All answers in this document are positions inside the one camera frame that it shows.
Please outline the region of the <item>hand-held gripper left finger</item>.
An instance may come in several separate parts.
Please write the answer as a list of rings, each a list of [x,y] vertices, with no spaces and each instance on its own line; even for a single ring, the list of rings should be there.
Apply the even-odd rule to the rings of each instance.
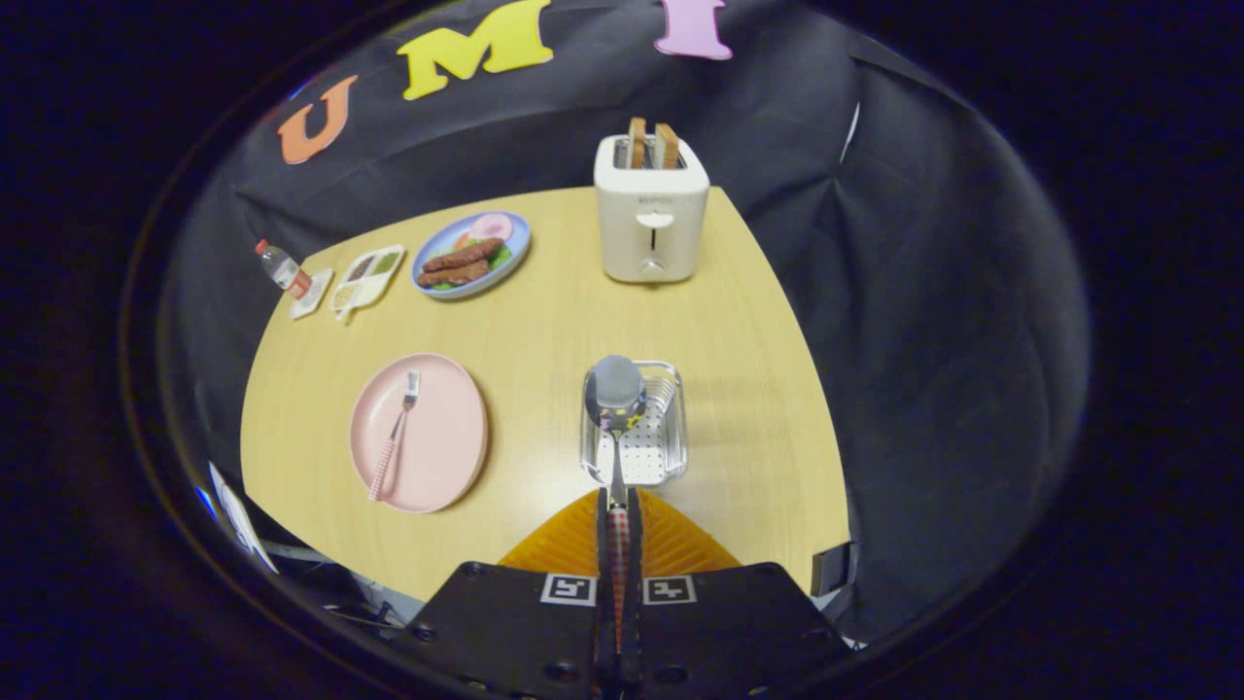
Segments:
[[[479,699],[600,699],[617,684],[608,496],[577,513],[585,574],[459,564],[403,632],[403,652],[453,693]]]

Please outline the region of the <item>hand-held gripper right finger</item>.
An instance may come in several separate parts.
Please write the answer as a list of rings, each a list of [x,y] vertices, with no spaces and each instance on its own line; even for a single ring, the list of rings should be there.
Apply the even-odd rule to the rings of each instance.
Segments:
[[[778,563],[644,574],[641,496],[620,509],[620,698],[794,699],[851,656]]]

